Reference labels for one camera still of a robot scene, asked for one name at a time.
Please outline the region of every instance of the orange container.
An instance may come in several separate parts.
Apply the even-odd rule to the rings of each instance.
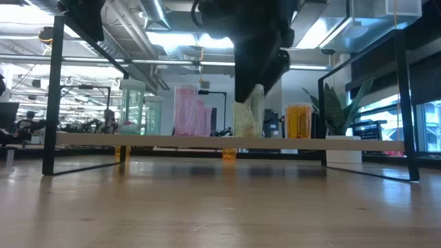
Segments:
[[[229,160],[233,159],[236,160],[237,156],[237,149],[236,148],[224,148],[222,149],[222,159]]]
[[[312,105],[290,103],[286,107],[286,128],[288,138],[311,138]]]

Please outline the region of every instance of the yellow object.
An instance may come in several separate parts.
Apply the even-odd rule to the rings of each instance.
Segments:
[[[287,137],[311,138],[311,104],[291,103],[287,105],[286,113]]]
[[[224,148],[222,149],[222,159],[236,160],[237,149],[236,148]]]
[[[132,151],[132,147],[131,146],[126,146],[125,147],[125,160],[128,161],[130,159],[130,152]],[[115,159],[116,161],[121,161],[121,146],[117,145],[115,147]]]

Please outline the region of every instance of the floor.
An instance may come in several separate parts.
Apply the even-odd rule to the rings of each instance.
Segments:
[[[41,161],[0,163],[0,247],[440,247],[441,173],[421,174],[404,183],[308,161],[132,157],[42,177]]]

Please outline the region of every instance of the black cable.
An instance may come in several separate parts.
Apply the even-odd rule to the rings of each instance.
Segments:
[[[192,5],[192,11],[190,13],[192,15],[192,20],[193,20],[194,25],[196,25],[196,27],[198,27],[200,29],[204,29],[202,24],[196,18],[196,6],[199,4],[199,1],[201,1],[201,0],[194,0],[193,5]]]

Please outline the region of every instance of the ceiling light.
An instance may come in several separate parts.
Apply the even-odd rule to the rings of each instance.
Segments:
[[[41,107],[46,108],[48,105],[46,103],[20,103],[20,106],[24,107]],[[60,108],[66,109],[71,107],[79,107],[87,110],[105,110],[107,106],[96,106],[96,105],[81,105],[81,104],[60,104]],[[118,107],[116,106],[109,106],[110,110],[118,111]]]
[[[329,70],[327,66],[319,65],[290,65],[291,70]]]
[[[304,35],[302,40],[297,44],[296,48],[314,49],[317,48],[323,39],[326,38],[327,29],[326,23],[322,19],[317,20],[311,26],[308,32]]]
[[[205,48],[234,48],[234,44],[228,37],[224,39],[213,39],[208,34],[201,36],[198,40],[198,45]]]
[[[294,22],[294,19],[297,17],[297,14],[298,14],[298,11],[294,11],[294,14],[292,15],[292,18],[291,18],[291,23]]]
[[[33,35],[18,35],[18,34],[0,34],[0,39],[13,39],[13,40],[28,40],[28,39],[38,39],[38,36]]]
[[[2,4],[0,22],[47,25],[54,23],[54,17],[35,6]]]
[[[329,42],[331,42],[334,38],[337,37],[338,34],[340,34],[344,28],[346,28],[350,23],[352,22],[352,17],[349,17],[345,22],[340,25],[334,32],[332,32],[331,35],[329,35],[320,45],[320,48],[324,48]]]
[[[234,62],[201,61],[201,65],[235,66],[235,63]]]
[[[89,98],[84,97],[84,96],[75,96],[74,99],[77,99],[78,101],[82,101],[87,103],[89,101]]]
[[[150,42],[161,46],[196,45],[193,34],[147,32]]]
[[[94,102],[94,103],[96,103],[96,104],[98,104],[98,105],[106,106],[106,104],[104,104],[104,103],[102,103],[102,102],[100,102],[100,101],[97,101],[97,100],[94,100],[94,99],[89,99],[89,100],[91,100],[92,102]]]
[[[67,90],[66,88],[61,89],[61,91],[65,92],[66,94],[73,94],[73,95],[77,95],[78,93],[73,92],[72,90]]]
[[[133,63],[145,63],[150,65],[193,65],[192,61],[173,61],[173,60],[149,60],[149,59],[132,59]]]

